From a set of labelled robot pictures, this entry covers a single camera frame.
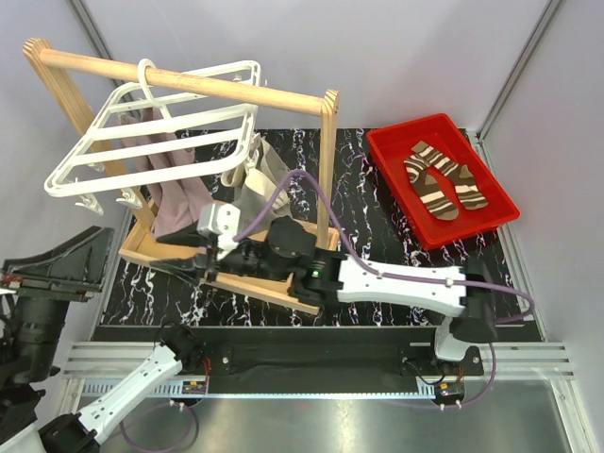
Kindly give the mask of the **wooden clothes rack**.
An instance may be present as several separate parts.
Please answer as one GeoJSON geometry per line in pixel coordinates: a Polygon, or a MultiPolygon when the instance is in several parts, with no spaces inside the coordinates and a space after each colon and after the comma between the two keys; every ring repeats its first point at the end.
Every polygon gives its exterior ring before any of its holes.
{"type": "MultiPolygon", "coordinates": [[[[79,134],[83,134],[92,123],[93,113],[83,98],[77,85],[66,70],[138,82],[137,65],[100,59],[54,50],[44,39],[28,39],[23,52],[45,87],[53,94],[59,106],[74,125],[79,134]]],[[[179,92],[195,93],[218,97],[247,104],[274,109],[299,112],[321,118],[319,184],[321,190],[327,190],[323,196],[315,189],[317,197],[317,224],[302,222],[302,226],[317,233],[317,243],[321,248],[335,246],[339,233],[329,228],[328,208],[330,208],[336,119],[339,105],[339,93],[327,90],[323,97],[310,96],[295,92],[285,92],[259,86],[208,78],[201,75],[187,75],[152,67],[144,67],[141,81],[151,86],[175,89],[179,92]]],[[[152,258],[188,258],[193,255],[190,247],[157,243],[150,239],[150,234],[143,229],[150,228],[153,213],[144,206],[143,212],[132,211],[138,224],[128,233],[119,254],[125,260],[140,265],[150,265],[152,258]]],[[[219,275],[217,281],[210,285],[248,295],[259,300],[280,305],[285,308],[317,314],[318,307],[303,304],[287,294],[286,282],[261,280],[252,277],[235,277],[229,274],[219,275]]]]}

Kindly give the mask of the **grey cream sock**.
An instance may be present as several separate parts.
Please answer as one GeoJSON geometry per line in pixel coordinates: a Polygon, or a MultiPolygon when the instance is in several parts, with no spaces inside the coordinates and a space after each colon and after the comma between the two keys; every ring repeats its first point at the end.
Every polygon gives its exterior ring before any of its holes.
{"type": "Polygon", "coordinates": [[[252,225],[289,172],[274,147],[256,133],[246,160],[221,174],[221,183],[235,190],[232,205],[241,212],[242,228],[252,225]]]}

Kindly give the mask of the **white plastic clip hanger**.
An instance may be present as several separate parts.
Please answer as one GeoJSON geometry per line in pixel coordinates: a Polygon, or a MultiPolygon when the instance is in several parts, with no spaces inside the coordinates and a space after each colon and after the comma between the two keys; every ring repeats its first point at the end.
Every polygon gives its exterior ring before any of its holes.
{"type": "Polygon", "coordinates": [[[116,199],[117,203],[140,210],[143,203],[133,192],[136,187],[217,175],[240,166],[250,168],[254,165],[256,105],[234,104],[175,116],[170,112],[171,107],[205,96],[181,89],[173,94],[155,96],[144,76],[145,70],[154,67],[150,59],[140,60],[135,80],[109,95],[92,124],[45,180],[44,189],[50,196],[77,196],[81,199],[77,203],[80,207],[101,215],[104,211],[95,195],[118,190],[122,195],[116,199]],[[168,163],[159,169],[88,180],[74,176],[81,167],[103,172],[111,162],[174,158],[178,151],[230,142],[235,143],[234,149],[219,159],[168,163]]]}

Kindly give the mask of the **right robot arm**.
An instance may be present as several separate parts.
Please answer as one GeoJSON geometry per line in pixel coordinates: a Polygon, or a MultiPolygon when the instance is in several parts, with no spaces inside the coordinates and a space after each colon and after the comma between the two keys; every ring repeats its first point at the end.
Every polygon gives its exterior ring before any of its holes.
{"type": "Polygon", "coordinates": [[[494,299],[479,273],[459,267],[412,268],[402,279],[396,267],[383,271],[373,261],[357,262],[351,255],[317,247],[316,237],[290,217],[279,217],[263,240],[244,239],[224,249],[215,231],[190,226],[161,238],[203,247],[187,259],[154,260],[153,268],[196,284],[213,282],[221,274],[284,282],[287,294],[304,305],[325,309],[337,303],[377,301],[418,307],[441,314],[431,368],[449,374],[459,367],[469,344],[496,340],[494,299]]]}

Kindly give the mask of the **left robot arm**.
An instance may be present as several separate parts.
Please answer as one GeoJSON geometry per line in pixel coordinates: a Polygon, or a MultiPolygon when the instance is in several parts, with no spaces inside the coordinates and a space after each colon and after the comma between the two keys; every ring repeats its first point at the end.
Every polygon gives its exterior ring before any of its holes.
{"type": "Polygon", "coordinates": [[[204,343],[187,327],[164,331],[143,362],[90,405],[38,428],[56,376],[61,332],[73,302],[101,292],[114,231],[91,226],[51,250],[1,266],[1,449],[4,452],[97,452],[115,428],[164,380],[207,369],[204,343]]]}

